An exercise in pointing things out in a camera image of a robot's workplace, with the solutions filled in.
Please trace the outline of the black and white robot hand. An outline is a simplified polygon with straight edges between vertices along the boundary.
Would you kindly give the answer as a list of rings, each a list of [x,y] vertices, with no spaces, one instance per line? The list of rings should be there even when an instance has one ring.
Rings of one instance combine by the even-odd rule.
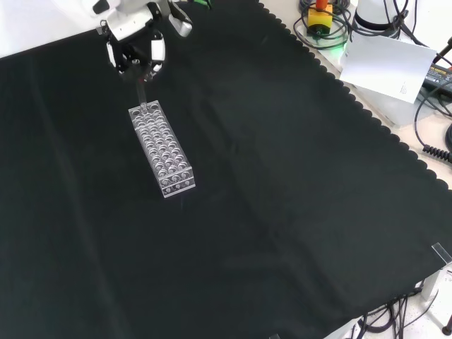
[[[100,28],[106,40],[109,63],[126,81],[149,81],[163,67],[166,47],[163,34],[153,29],[168,20],[180,37],[187,37],[193,23],[173,1],[108,1],[112,10]]]

